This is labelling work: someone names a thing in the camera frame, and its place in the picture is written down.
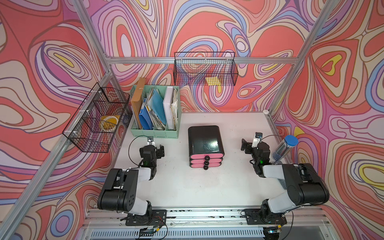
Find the black drawer cabinet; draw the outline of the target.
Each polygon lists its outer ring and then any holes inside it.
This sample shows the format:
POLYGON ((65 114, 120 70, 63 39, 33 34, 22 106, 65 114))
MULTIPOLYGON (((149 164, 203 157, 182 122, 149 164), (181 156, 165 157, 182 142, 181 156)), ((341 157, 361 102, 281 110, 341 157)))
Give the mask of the black drawer cabinet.
POLYGON ((188 140, 190 159, 222 158, 225 155, 220 128, 216 125, 189 127, 188 140))

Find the pink top drawer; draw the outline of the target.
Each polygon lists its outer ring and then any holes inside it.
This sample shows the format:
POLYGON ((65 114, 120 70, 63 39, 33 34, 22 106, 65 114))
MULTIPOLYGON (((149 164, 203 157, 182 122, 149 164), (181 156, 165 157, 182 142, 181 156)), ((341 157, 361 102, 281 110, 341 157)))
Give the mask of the pink top drawer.
POLYGON ((195 154, 190 156, 190 160, 204 160, 204 159, 221 159, 224 157, 222 153, 211 153, 211 154, 195 154))

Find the pink bottom drawer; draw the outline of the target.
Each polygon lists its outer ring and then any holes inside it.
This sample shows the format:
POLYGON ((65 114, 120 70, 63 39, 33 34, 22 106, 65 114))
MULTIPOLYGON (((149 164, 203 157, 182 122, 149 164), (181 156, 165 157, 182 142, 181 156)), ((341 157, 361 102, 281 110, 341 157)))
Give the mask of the pink bottom drawer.
POLYGON ((211 163, 211 164, 208 164, 208 165, 205 165, 205 164, 190 164, 190 167, 191 168, 194 168, 194 169, 204 169, 204 170, 208 170, 209 168, 216 168, 216 167, 220 167, 222 165, 222 163, 211 163))

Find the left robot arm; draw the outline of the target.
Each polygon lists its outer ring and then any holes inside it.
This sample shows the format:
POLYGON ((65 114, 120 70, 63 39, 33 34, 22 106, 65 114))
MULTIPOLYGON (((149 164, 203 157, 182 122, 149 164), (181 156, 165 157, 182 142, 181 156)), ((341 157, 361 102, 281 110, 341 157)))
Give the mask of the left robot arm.
POLYGON ((140 148, 142 161, 137 168, 111 169, 97 201, 99 210, 150 216, 152 204, 136 196, 138 184, 154 179, 157 160, 165 156, 164 146, 147 145, 140 148))

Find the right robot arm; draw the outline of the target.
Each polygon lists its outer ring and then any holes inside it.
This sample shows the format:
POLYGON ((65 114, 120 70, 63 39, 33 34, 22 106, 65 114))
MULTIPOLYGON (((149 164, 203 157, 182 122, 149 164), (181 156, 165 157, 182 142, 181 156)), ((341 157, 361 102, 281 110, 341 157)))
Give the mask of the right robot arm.
POLYGON ((263 214, 283 214, 302 206, 328 202, 328 187, 311 164, 271 164, 270 147, 263 141, 254 146, 242 139, 241 150, 252 156, 250 163, 259 177, 282 180, 286 184, 284 193, 263 201, 263 214))

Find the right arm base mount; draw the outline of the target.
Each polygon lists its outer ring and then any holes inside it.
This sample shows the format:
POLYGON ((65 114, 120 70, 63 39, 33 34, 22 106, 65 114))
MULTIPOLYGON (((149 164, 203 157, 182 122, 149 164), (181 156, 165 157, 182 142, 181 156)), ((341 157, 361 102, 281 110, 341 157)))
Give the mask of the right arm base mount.
POLYGON ((284 214, 275 214, 263 209, 244 209, 244 217, 248 225, 283 226, 287 224, 284 214))

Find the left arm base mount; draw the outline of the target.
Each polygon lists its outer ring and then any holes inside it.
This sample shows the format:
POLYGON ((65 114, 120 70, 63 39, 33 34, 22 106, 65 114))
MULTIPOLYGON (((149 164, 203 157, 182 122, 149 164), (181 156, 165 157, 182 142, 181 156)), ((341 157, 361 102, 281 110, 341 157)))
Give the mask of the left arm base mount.
POLYGON ((154 226, 162 227, 167 219, 167 210, 152 210, 147 211, 144 216, 128 214, 121 221, 125 222, 126 226, 154 226))

